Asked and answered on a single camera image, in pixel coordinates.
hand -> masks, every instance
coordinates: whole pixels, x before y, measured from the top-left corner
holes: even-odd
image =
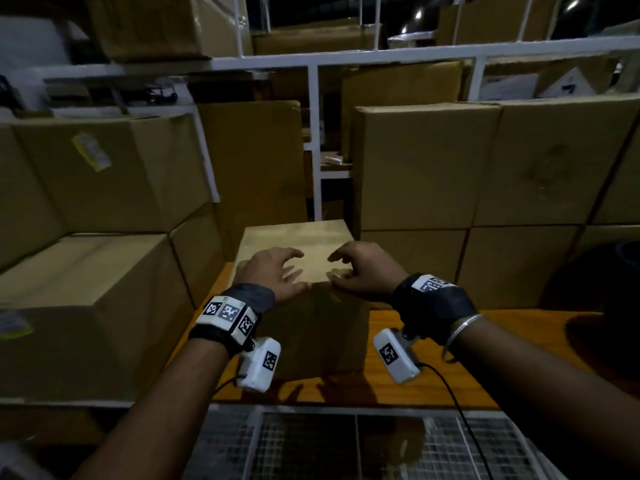
[[[332,283],[370,301],[387,302],[398,285],[409,276],[395,259],[375,242],[349,241],[329,256],[329,262],[342,259],[351,263],[353,274],[334,276]]]
[[[259,251],[249,260],[240,261],[236,270],[234,284],[254,283],[270,289],[276,295],[276,303],[293,298],[311,287],[309,283],[293,283],[302,270],[288,276],[293,266],[283,268],[291,258],[301,258],[305,254],[293,248],[271,248]]]

person's left arm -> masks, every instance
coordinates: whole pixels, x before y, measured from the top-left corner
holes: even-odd
[[[258,314],[308,288],[286,278],[299,250],[272,248],[238,265],[234,286],[222,293]],[[173,479],[181,476],[220,376],[242,346],[212,325],[196,325],[189,340],[146,395],[136,402],[75,479]]]

forearm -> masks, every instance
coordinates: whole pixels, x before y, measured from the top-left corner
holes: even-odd
[[[488,319],[451,351],[565,474],[640,472],[640,404],[631,396]]]
[[[221,344],[189,340],[74,478],[180,477],[227,363]]]

person's left hand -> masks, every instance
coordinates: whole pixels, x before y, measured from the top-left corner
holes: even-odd
[[[292,258],[301,258],[305,254],[294,248],[271,248],[259,251],[249,260],[240,261],[236,270],[234,284],[254,283],[270,289],[276,295],[276,303],[293,298],[309,289],[309,283],[293,283],[302,270],[289,275],[293,266],[283,268],[284,263]]]

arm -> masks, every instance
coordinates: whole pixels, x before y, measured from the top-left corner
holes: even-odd
[[[302,256],[292,248],[260,251],[238,265],[234,286],[223,295],[242,299],[254,312],[264,313],[308,288],[308,283],[292,283],[299,273],[284,277],[291,270],[283,269],[284,263]],[[182,475],[220,375],[230,357],[242,350],[226,332],[206,327],[212,326],[192,329],[172,363],[82,464],[75,479],[155,480]]]
[[[393,302],[409,279],[377,244],[347,243],[329,257],[340,259],[351,262],[354,272],[349,278],[334,277],[333,284],[363,298]],[[425,305],[421,335],[442,344],[434,320]],[[444,339],[460,322],[450,320]],[[486,318],[464,329],[451,352],[566,475],[626,478],[640,473],[640,403],[631,396]]]

